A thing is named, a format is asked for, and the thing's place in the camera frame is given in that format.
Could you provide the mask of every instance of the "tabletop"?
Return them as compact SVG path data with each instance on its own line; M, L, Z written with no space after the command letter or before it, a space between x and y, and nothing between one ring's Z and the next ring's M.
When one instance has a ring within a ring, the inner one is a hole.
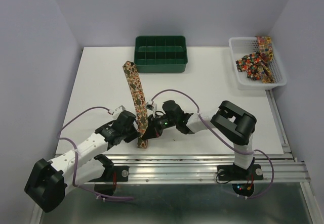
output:
M190 95L201 112L216 112L224 100L229 100L257 118L253 149L267 154L282 154L281 141L265 91L237 89L230 50L227 47L188 47L185 72L176 74L140 74L146 101L164 89L177 89ZM135 113L122 66L134 58L134 47L84 48L64 123L93 106L115 109L124 105ZM166 100L175 100L185 112L196 107L183 95L167 92L154 101L161 109ZM66 128L62 136L83 142L99 126L112 120L105 110L92 110ZM59 141L56 154L72 146ZM137 140L121 142L109 150L109 155L227 155L233 152L208 130L183 135L175 128L166 129L158 139L149 140L147 149L138 149Z

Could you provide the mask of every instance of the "green bin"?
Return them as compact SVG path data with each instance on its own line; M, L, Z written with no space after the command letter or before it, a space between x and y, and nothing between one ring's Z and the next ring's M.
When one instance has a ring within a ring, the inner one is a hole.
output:
M188 63L184 36L139 36L134 63L139 73L180 73Z

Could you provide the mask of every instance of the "white plastic basket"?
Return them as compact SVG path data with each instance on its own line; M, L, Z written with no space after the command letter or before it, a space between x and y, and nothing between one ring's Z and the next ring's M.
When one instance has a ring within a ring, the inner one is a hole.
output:
M272 73L274 83L262 83L261 80L253 81L247 78L247 73L245 71L238 71L236 67L236 61L238 59L241 59L245 55L259 52L258 39L256 37L235 37L230 38L228 42L239 89L269 90L276 86L283 86L287 83L284 68L273 43L273 59L272 62L269 63L269 68Z

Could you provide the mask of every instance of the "screw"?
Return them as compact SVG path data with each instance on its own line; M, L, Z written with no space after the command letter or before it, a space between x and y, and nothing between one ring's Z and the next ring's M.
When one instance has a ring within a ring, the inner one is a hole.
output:
M121 171L121 175L122 175L123 177L127 177L127 176L128 176L128 171L127 171L127 170L123 170L123 171Z
M255 170L255 173L258 175L258 176L261 176L262 175L262 170L260 168L257 168Z

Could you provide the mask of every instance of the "gray wall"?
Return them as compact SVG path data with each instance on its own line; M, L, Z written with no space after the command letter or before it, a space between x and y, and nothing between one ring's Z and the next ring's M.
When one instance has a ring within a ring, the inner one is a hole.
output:
M56 0L82 46L130 46L144 34L183 34L189 45L228 46L268 34L288 0Z
M0 0L0 223L29 223L23 192L55 153L80 48L54 0Z
M288 74L274 91L293 153L305 160L324 213L324 0L289 0L271 31Z

